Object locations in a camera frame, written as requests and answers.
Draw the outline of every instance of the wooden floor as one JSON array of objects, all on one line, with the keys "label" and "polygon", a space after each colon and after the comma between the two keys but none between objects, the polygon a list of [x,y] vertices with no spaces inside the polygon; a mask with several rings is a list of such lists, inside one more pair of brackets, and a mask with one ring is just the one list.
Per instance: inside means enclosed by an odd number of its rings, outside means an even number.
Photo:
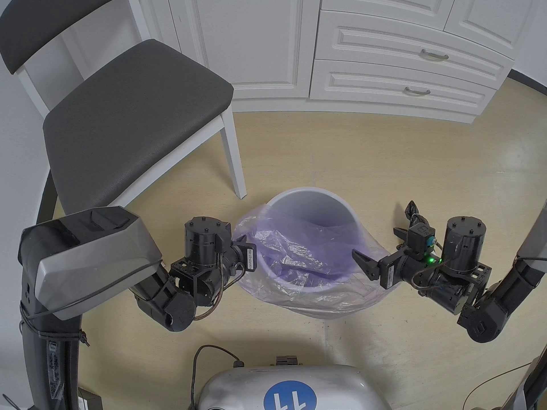
[{"label": "wooden floor", "polygon": [[[146,223],[166,263],[184,255],[184,223],[208,215],[236,223],[277,193],[314,185],[340,195],[388,250],[414,200],[444,232],[455,215],[487,226],[482,262],[491,283],[509,270],[547,198],[547,97],[507,80],[472,125],[348,113],[234,114],[248,196],[231,187],[217,135],[129,205]],[[187,408],[199,345],[222,345],[247,366],[276,355],[305,364],[351,364],[370,372],[391,406],[460,409],[479,383],[529,362],[547,342],[547,282],[511,317],[495,341],[465,330],[408,284],[349,317],[321,321],[260,302],[235,286],[219,308],[186,331],[169,333],[136,306],[129,291],[86,313],[91,347],[80,351],[80,385],[106,410]],[[197,386],[231,367],[214,350],[200,356]],[[472,394],[467,409],[501,406],[524,370]]]}]

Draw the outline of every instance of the drawer handle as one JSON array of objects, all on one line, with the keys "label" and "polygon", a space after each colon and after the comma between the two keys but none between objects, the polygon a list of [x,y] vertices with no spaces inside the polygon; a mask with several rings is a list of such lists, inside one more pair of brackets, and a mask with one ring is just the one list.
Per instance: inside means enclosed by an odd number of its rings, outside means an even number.
[{"label": "drawer handle", "polygon": [[421,55],[426,55],[430,58],[437,58],[437,59],[448,59],[448,55],[437,55],[436,53],[431,53],[430,51],[427,51],[426,49],[422,49],[420,52]]},{"label": "drawer handle", "polygon": [[411,90],[411,89],[408,88],[407,86],[405,87],[405,92],[411,92],[412,94],[419,94],[420,96],[425,96],[426,94],[431,94],[431,90],[427,90],[427,91],[416,91],[416,90]]}]

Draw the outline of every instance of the black baseboard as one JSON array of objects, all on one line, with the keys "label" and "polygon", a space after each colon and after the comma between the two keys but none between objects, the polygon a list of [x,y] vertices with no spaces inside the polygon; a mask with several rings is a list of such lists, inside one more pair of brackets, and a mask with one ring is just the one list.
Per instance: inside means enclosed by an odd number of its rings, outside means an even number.
[{"label": "black baseboard", "polygon": [[42,193],[42,200],[40,202],[40,209],[38,209],[36,223],[51,220],[53,218],[53,212],[55,211],[55,204],[57,204],[57,189],[53,183],[51,171],[49,171],[48,178],[45,181],[44,192]]},{"label": "black baseboard", "polygon": [[527,75],[517,72],[516,70],[511,70],[509,74],[507,75],[508,78],[516,80],[517,82],[520,82],[521,84],[524,84],[526,86],[529,86],[530,88],[533,88],[536,91],[539,91],[541,94],[544,94],[547,96],[547,86],[541,85],[537,80],[533,80],[532,78],[529,78]]}]

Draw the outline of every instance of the white chair frame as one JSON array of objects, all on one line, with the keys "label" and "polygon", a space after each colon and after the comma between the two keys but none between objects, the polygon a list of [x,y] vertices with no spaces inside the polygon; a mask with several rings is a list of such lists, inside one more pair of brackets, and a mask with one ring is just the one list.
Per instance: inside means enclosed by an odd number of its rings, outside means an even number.
[{"label": "white chair frame", "polygon": [[[137,31],[141,41],[150,38],[150,32],[148,30],[146,20],[142,11],[139,0],[128,0],[133,19],[137,26]],[[44,103],[44,100],[37,92],[36,87],[32,83],[32,80],[25,69],[25,65],[22,65],[16,72],[17,77],[21,81],[21,84],[25,88],[28,96],[31,98],[32,103],[38,109],[38,112],[45,118],[49,113],[49,109]],[[228,161],[228,168],[230,171],[230,177],[234,184],[234,190],[240,199],[243,199],[247,195],[245,188],[245,181],[243,178],[243,169],[241,167],[241,158],[239,153],[239,147],[237,145],[236,128],[234,126],[234,116],[232,114],[232,105],[222,112],[220,115],[211,120],[207,125],[202,127],[198,132],[194,133],[190,138],[184,141],[180,146],[176,147],[173,151],[159,160],[151,168],[149,168],[144,174],[142,174],[136,181],[134,181],[128,188],[126,188],[109,206],[121,206],[126,207],[132,200],[140,195],[146,188],[154,183],[161,175],[167,172],[171,167],[178,163],[182,158],[186,157],[195,148],[207,141],[217,132],[221,133],[222,143],[224,151],[226,153],[226,160]]]}]

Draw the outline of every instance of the plastic bag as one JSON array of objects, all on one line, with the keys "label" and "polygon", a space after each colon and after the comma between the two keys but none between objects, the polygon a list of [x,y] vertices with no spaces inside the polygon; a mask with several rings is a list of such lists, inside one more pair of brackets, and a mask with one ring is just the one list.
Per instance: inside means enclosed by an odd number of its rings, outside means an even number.
[{"label": "plastic bag", "polygon": [[324,227],[295,219],[268,205],[243,217],[234,238],[256,244],[256,270],[239,285],[255,298],[318,319],[368,308],[390,291],[370,281],[352,249],[375,260],[388,255],[361,224]]}]

